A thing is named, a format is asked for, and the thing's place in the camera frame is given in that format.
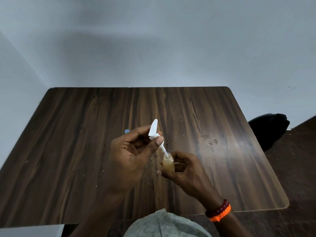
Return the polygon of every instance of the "black bag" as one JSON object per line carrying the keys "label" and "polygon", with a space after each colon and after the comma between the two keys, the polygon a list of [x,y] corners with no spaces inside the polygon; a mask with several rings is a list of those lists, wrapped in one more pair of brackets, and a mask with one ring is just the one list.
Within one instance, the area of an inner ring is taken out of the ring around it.
{"label": "black bag", "polygon": [[263,151],[286,132],[290,122],[283,114],[265,114],[248,122]]}

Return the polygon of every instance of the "table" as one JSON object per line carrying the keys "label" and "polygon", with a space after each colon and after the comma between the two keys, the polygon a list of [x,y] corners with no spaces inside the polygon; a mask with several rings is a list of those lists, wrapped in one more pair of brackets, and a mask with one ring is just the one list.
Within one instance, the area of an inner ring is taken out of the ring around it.
{"label": "table", "polygon": [[[289,205],[228,87],[52,88],[0,171],[0,227],[78,223],[108,181],[111,140],[154,119],[167,151],[195,153],[234,211]],[[157,160],[148,161],[118,218],[161,208],[203,214],[198,201],[157,176]]]}

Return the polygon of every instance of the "white spray pump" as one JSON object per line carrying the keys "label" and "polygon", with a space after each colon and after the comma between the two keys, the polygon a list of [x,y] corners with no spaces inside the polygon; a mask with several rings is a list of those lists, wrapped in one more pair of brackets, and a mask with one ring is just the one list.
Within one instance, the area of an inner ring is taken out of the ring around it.
{"label": "white spray pump", "polygon": [[[149,139],[151,139],[151,140],[155,139],[157,136],[160,136],[160,135],[157,133],[157,125],[158,125],[158,120],[155,119],[155,120],[153,121],[153,123],[151,124],[150,131],[149,131],[149,134],[148,134]],[[168,153],[167,153],[165,147],[163,146],[164,143],[165,143],[165,142],[163,142],[163,143],[159,146],[159,148],[162,149],[162,151],[165,153],[166,156],[168,156]]]}

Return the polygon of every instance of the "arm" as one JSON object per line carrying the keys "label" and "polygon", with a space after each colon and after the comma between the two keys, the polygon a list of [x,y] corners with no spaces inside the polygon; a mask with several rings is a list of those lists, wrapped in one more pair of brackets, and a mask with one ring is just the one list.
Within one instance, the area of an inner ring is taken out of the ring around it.
{"label": "arm", "polygon": [[[157,173],[170,179],[181,187],[183,191],[197,199],[207,210],[213,211],[220,207],[224,199],[212,186],[199,159],[190,153],[173,152],[175,172],[158,170]],[[252,237],[252,234],[236,218],[233,212],[226,215],[221,221],[214,222],[221,237]]]}
{"label": "arm", "polygon": [[139,127],[111,142],[106,179],[111,180],[71,237],[107,236],[113,216],[127,193],[140,181],[147,160],[163,142],[148,137],[150,125]]}

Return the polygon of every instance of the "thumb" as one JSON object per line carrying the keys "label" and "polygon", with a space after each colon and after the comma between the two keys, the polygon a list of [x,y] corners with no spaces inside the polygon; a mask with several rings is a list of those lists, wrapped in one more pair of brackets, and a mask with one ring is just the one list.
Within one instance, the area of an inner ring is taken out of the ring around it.
{"label": "thumb", "polygon": [[145,147],[145,149],[138,155],[141,159],[148,159],[152,156],[153,153],[159,148],[159,146],[163,143],[163,137],[158,136],[153,139],[149,144]]}
{"label": "thumb", "polygon": [[170,179],[172,182],[174,182],[175,184],[178,184],[178,180],[179,180],[179,173],[177,172],[172,172],[169,170],[157,170],[157,174],[161,175],[162,177],[166,178],[166,179]]}

